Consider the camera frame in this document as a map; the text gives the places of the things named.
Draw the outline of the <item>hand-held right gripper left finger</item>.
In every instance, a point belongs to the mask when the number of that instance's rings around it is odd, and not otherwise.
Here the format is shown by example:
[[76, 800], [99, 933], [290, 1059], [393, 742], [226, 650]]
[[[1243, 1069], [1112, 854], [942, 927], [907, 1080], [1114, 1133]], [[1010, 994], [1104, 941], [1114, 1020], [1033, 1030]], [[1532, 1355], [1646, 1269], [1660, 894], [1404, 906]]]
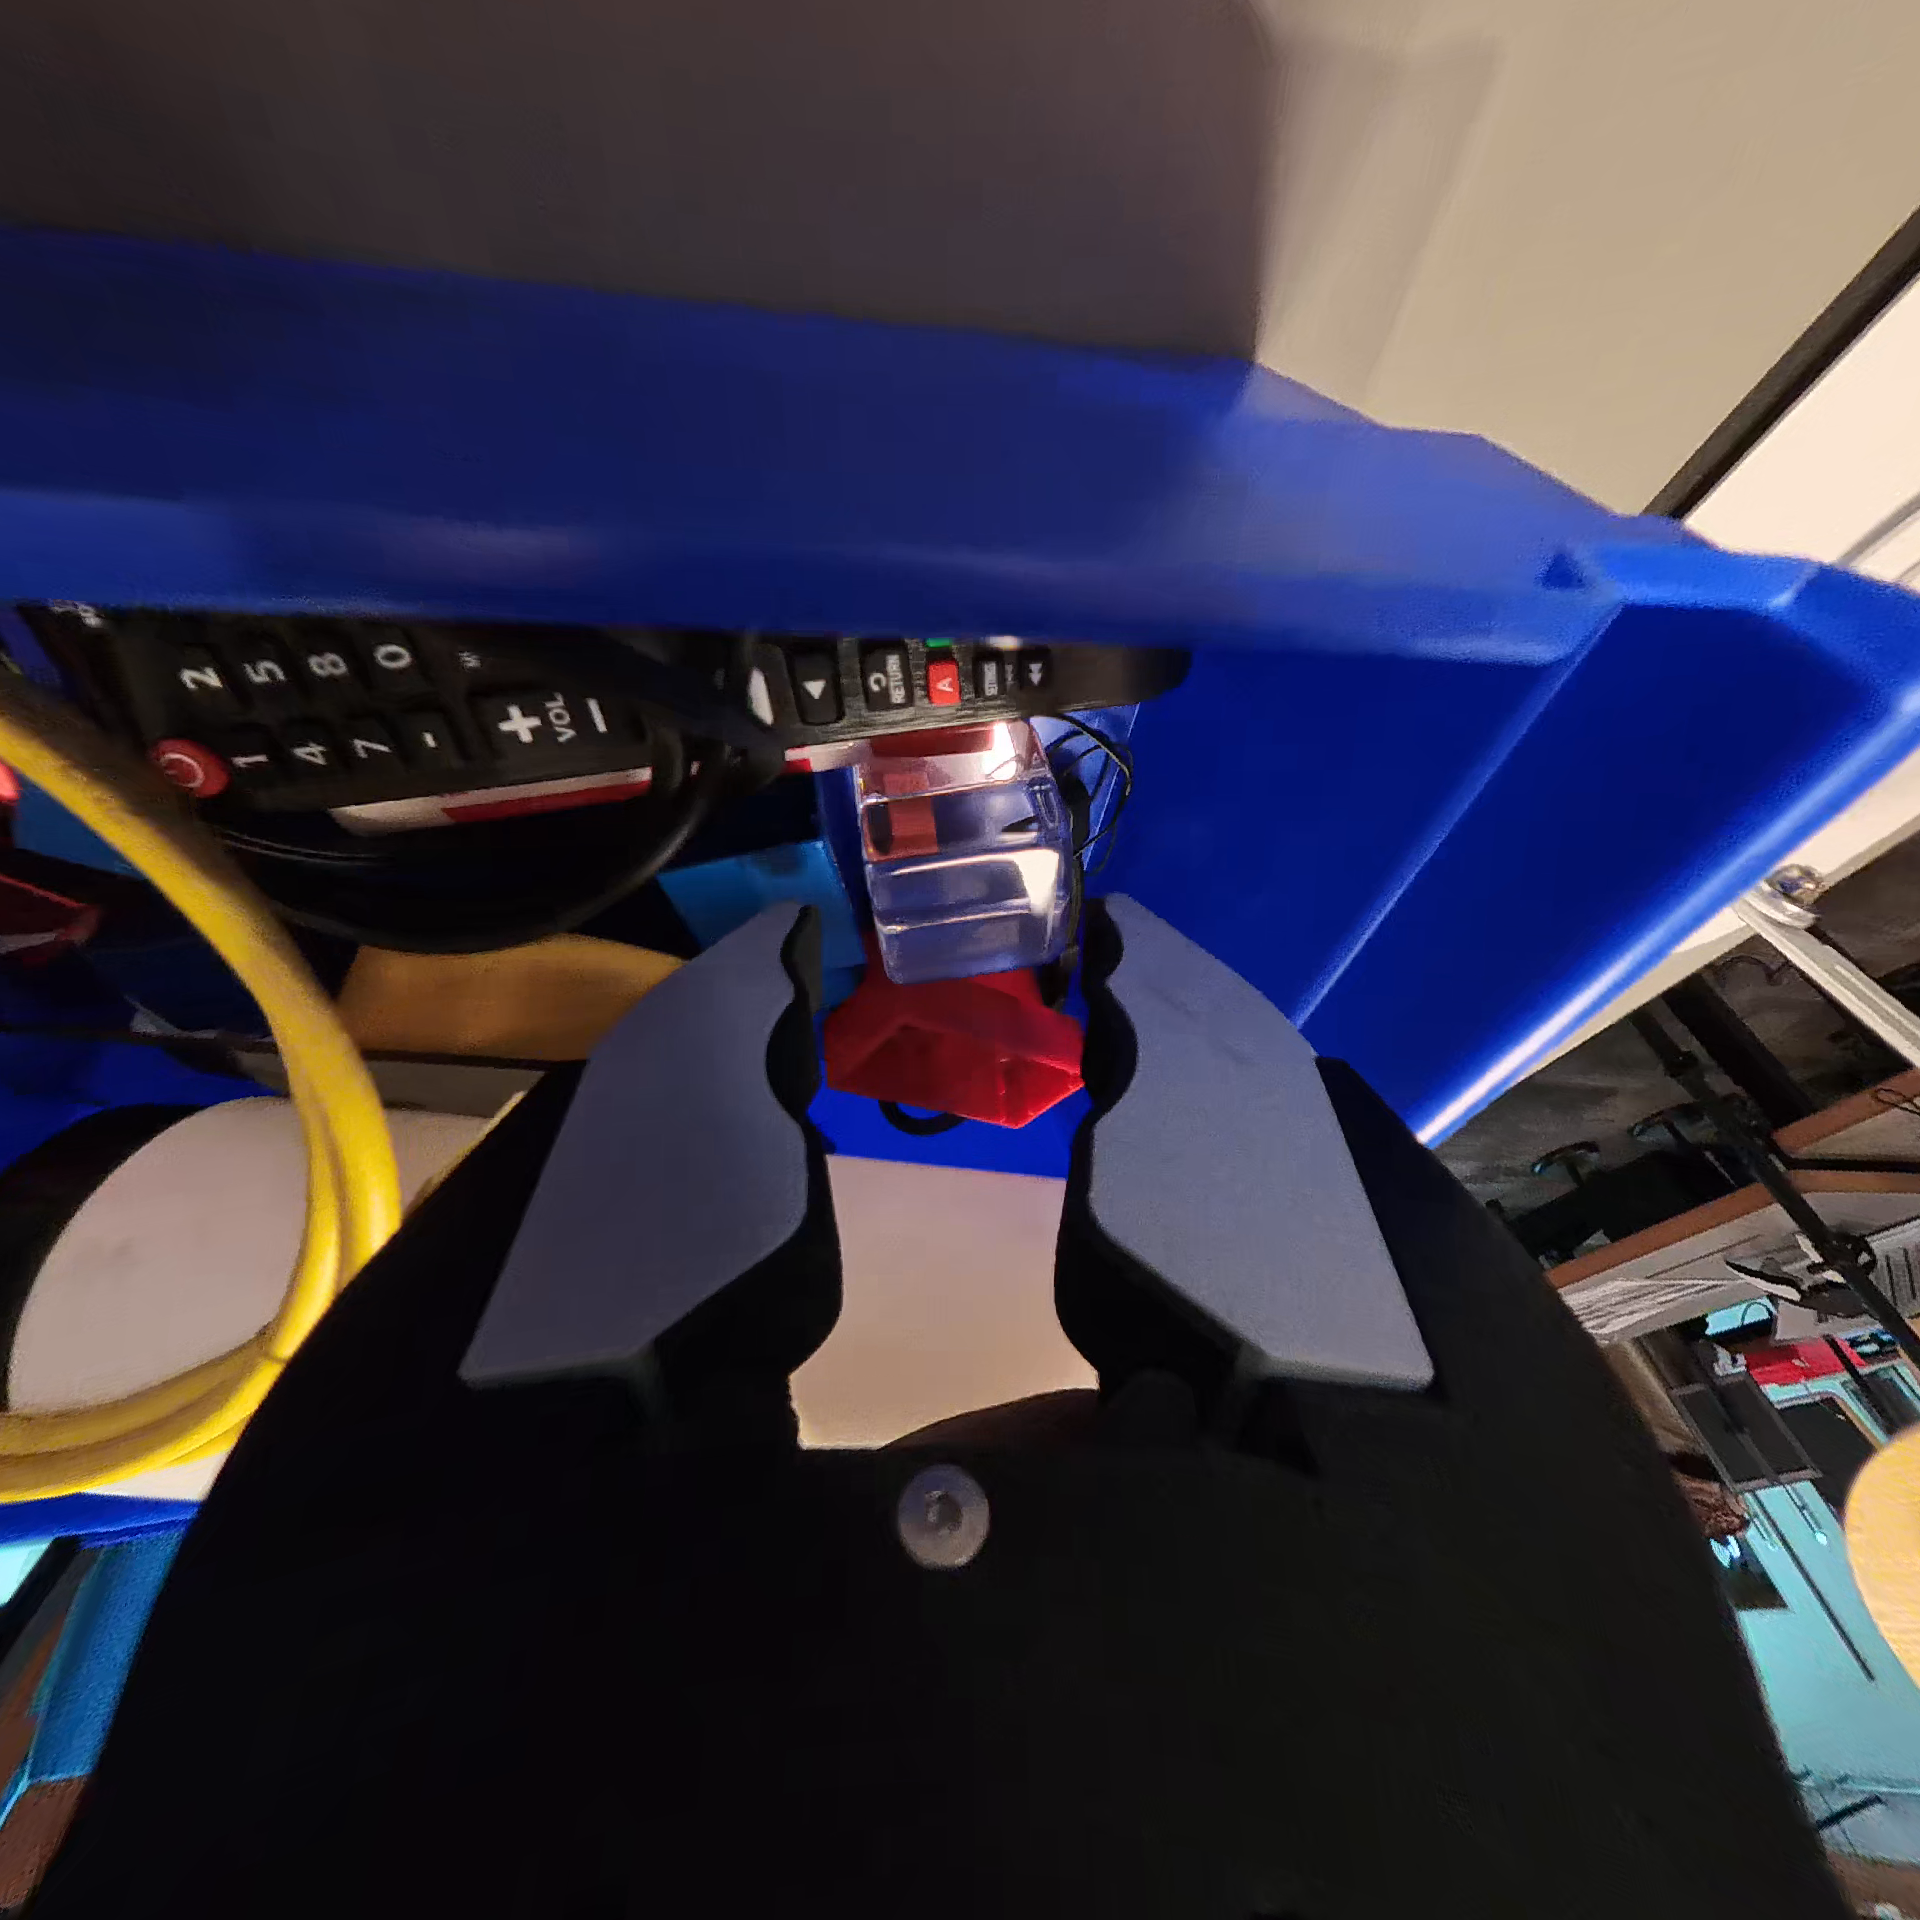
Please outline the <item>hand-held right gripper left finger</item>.
[[460, 1364], [611, 1384], [659, 1443], [795, 1443], [793, 1375], [845, 1303], [809, 1107], [824, 930], [776, 902], [597, 1045]]

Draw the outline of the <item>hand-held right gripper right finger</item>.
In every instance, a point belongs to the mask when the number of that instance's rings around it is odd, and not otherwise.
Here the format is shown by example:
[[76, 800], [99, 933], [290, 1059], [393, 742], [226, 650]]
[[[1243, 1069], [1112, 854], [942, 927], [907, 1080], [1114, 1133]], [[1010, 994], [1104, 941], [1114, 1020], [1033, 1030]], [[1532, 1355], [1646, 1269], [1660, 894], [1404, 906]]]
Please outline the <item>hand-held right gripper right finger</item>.
[[1433, 1389], [1306, 1036], [1130, 895], [1094, 900], [1084, 957], [1090, 1111], [1073, 1138], [1054, 1304], [1104, 1410], [1268, 1450], [1297, 1388]]

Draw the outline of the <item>red transparent cube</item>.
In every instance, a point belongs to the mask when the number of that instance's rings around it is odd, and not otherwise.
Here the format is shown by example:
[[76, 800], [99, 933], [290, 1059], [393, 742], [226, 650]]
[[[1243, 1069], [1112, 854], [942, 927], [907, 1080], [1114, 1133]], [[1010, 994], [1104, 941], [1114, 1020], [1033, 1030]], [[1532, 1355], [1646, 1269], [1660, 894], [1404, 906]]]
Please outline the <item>red transparent cube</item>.
[[1084, 1045], [1035, 968], [900, 986], [873, 966], [824, 1022], [828, 1088], [1008, 1131], [1084, 1088]]

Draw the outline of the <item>clear transparent cube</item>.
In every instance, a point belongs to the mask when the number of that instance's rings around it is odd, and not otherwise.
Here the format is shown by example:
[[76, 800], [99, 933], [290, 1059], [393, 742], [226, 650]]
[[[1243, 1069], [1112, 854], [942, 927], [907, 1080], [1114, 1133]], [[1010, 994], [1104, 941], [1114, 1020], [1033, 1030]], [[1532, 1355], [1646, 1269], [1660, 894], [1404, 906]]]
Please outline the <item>clear transparent cube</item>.
[[1062, 957], [1077, 902], [1073, 812], [1026, 719], [876, 741], [851, 781], [890, 981], [928, 986]]

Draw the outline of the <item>blue plastic bin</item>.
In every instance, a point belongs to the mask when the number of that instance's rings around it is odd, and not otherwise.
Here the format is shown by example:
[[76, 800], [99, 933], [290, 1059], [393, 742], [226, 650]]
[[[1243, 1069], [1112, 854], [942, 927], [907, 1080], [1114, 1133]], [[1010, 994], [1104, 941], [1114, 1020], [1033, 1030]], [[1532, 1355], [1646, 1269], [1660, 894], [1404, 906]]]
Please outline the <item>blue plastic bin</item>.
[[1915, 747], [1915, 598], [1222, 355], [5, 226], [5, 605], [1188, 654], [1118, 877], [1427, 1138]]

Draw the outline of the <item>white bottle with black cap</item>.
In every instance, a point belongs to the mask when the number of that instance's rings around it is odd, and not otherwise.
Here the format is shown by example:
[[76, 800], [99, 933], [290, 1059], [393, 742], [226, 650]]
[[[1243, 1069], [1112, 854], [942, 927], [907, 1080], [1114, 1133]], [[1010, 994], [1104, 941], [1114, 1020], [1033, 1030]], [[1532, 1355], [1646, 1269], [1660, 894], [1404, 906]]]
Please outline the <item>white bottle with black cap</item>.
[[305, 1231], [307, 1152], [275, 1095], [171, 1117], [80, 1200], [54, 1204], [27, 1256], [5, 1408], [84, 1410], [163, 1384], [264, 1330]]

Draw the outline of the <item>black remote control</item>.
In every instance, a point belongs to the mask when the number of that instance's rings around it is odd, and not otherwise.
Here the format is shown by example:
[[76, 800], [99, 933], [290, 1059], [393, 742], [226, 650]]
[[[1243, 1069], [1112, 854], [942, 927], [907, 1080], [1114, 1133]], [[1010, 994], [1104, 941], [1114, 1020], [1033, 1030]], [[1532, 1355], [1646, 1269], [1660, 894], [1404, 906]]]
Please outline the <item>black remote control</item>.
[[754, 778], [876, 739], [1138, 709], [1184, 646], [541, 627], [43, 603], [5, 613], [16, 666], [217, 818], [348, 831], [668, 790], [707, 744]]

